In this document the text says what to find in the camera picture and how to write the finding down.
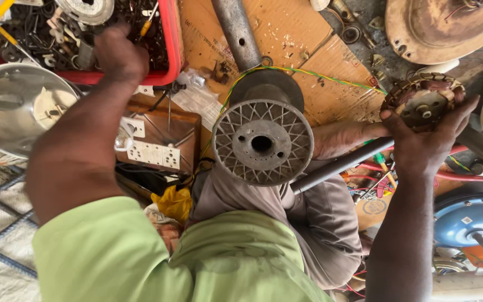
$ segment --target grey trousers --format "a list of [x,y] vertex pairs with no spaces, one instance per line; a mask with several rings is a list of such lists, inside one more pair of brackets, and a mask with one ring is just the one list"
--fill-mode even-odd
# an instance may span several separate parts
[[357,214],[339,175],[294,195],[289,184],[255,187],[213,167],[197,176],[191,196],[193,221],[253,209],[289,226],[301,247],[305,273],[323,290],[346,284],[361,262]]

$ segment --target clear plastic bag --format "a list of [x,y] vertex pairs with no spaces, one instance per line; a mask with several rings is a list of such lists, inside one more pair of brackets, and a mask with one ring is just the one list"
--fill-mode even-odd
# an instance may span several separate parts
[[198,113],[202,117],[202,125],[211,131],[222,107],[217,101],[219,94],[210,91],[205,78],[198,75],[195,69],[181,72],[177,81],[187,85],[187,88],[175,94],[172,101],[185,111]]
[[134,144],[134,130],[130,127],[123,120],[120,121],[119,132],[115,138],[115,151],[126,152]]

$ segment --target electrical socket board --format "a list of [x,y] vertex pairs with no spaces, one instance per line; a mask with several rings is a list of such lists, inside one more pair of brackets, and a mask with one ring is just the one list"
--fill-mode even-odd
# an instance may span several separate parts
[[180,169],[180,149],[134,140],[127,151],[128,159]]
[[134,137],[135,138],[144,138],[144,121],[140,119],[132,119],[127,117],[122,117],[121,122],[126,124],[130,124],[135,128]]

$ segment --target light green shirt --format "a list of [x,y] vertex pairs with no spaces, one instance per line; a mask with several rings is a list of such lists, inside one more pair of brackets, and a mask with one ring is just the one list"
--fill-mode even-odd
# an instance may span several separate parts
[[55,217],[33,248],[44,302],[332,301],[293,232],[256,211],[191,226],[170,258],[138,203],[111,197]]

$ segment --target man's arm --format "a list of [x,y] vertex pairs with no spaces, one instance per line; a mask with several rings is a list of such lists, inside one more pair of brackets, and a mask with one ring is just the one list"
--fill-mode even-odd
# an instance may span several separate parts
[[381,112],[395,140],[399,188],[370,251],[367,301],[427,301],[432,294],[433,180],[479,96],[447,114],[433,132],[414,133]]
[[148,53],[128,24],[107,28],[94,52],[105,76],[35,143],[26,192],[40,223],[87,202],[120,196],[114,141],[130,96],[148,73]]

